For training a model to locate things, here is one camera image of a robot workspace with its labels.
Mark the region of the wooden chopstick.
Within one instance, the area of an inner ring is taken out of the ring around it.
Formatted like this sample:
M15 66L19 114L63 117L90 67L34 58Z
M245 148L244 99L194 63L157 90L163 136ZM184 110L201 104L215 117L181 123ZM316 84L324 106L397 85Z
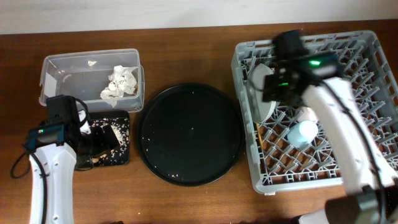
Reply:
M264 145L263 145L263 140L262 140L263 131L261 129L261 126L258 123L256 123L256 130L257 130L258 143L259 143L261 150L263 151L264 150Z

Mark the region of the food scraps pile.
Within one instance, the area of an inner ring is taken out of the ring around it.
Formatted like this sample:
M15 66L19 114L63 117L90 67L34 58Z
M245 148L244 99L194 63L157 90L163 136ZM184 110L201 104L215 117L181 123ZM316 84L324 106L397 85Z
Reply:
M129 162L130 146L130 120L124 118L102 118L91 123L91 128L105 127L113 130L118 146L109 146L107 150L101 149L100 154L91 159L94 167L122 166Z

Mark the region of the pale grey plate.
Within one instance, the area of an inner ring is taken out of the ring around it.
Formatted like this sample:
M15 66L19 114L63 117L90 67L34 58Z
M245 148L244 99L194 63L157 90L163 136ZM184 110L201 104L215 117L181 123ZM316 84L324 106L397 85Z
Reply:
M272 74L272 69L262 63L251 69L249 72L248 79L246 81L246 92L248 95L252 121L255 123L261 123L269 119L275 110L275 101L264 102L262 100L264 79L266 76Z

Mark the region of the pink cup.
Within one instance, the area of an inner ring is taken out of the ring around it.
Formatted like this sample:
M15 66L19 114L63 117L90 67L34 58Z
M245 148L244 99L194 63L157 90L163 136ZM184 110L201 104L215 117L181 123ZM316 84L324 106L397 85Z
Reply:
M298 116L297 121L312 121L314 123L318 123L319 119L317 114L309 107L300 107L299 110L302 112L301 115Z

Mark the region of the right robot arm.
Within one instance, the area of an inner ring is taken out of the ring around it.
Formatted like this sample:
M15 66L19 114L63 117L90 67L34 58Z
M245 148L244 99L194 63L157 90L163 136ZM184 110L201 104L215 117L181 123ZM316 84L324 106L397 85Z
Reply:
M363 121L351 83L332 52L275 55L278 69L264 79L263 100L314 110L340 168L346 196L300 217L302 223L397 223L397 172Z

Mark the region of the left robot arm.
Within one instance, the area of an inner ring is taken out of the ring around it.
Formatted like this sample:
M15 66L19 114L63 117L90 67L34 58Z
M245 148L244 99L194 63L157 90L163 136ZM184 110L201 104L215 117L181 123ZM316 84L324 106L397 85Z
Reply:
M58 122L29 131L23 147L32 168L30 223L74 222L73 173L76 150L84 138L95 148L119 146L110 125L85 133L78 124Z

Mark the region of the blue cup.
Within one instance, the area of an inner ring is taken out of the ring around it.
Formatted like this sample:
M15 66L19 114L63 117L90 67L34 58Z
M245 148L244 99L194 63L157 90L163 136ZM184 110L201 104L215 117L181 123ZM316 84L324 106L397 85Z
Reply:
M287 134L287 140L296 148L310 143L318 134L318 126L310 120L301 121L293 126Z

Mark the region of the white napkin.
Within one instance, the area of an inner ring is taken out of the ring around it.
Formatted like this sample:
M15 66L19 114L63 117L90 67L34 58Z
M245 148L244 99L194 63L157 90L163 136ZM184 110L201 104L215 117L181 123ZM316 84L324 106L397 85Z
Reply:
M137 72L138 67L115 66L113 73L108 76L109 84L100 93L100 98L110 100L109 104L115 107L116 98L122 98L125 94L134 96L134 86L138 84L134 74Z

